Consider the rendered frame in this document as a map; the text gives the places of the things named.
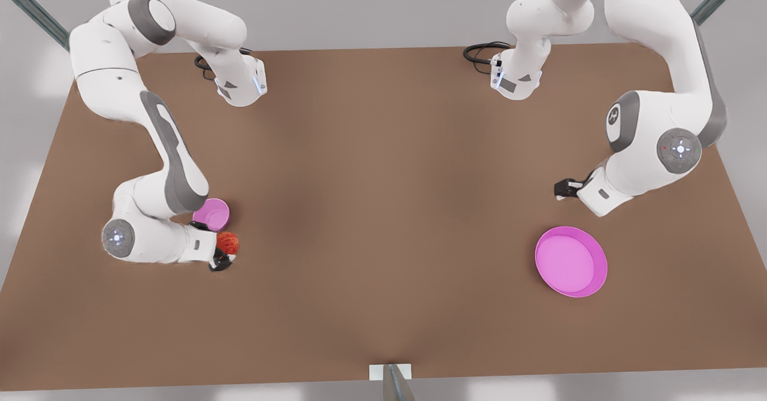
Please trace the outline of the pink plate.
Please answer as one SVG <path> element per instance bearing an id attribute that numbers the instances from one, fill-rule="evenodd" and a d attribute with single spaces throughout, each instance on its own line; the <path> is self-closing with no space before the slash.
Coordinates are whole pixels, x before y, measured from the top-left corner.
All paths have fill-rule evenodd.
<path id="1" fill-rule="evenodd" d="M 570 226 L 553 227 L 540 236 L 535 267 L 553 291 L 573 298 L 600 291 L 608 275 L 602 245 L 591 234 Z"/>

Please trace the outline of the pink bowl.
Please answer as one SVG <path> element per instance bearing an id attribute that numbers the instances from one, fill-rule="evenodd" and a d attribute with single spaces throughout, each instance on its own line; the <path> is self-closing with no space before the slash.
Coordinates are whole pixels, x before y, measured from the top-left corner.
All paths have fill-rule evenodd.
<path id="1" fill-rule="evenodd" d="M 208 198 L 200 210 L 194 212 L 192 222 L 205 224 L 211 231 L 220 232 L 227 227 L 230 216 L 230 207 L 226 202 L 218 198 Z"/>

